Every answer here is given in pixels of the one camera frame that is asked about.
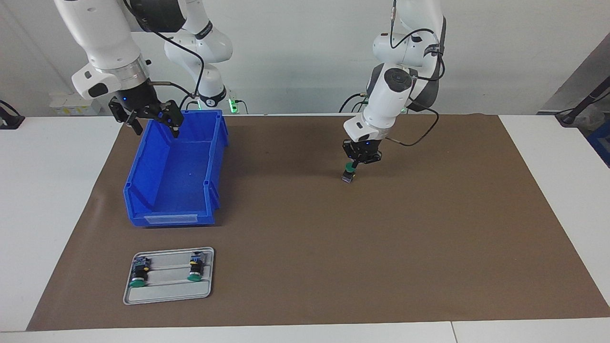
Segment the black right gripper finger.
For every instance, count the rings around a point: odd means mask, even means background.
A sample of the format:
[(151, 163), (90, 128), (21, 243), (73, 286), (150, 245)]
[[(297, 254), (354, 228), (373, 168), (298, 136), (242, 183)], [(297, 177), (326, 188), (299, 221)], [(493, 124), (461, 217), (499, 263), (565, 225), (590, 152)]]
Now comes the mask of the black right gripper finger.
[(168, 127), (175, 139), (179, 137), (184, 117), (174, 100), (154, 104), (154, 120)]
[(111, 99), (109, 101), (109, 109), (116, 122), (132, 128), (136, 135), (142, 134), (143, 127), (139, 123), (134, 111), (126, 110), (117, 99)]

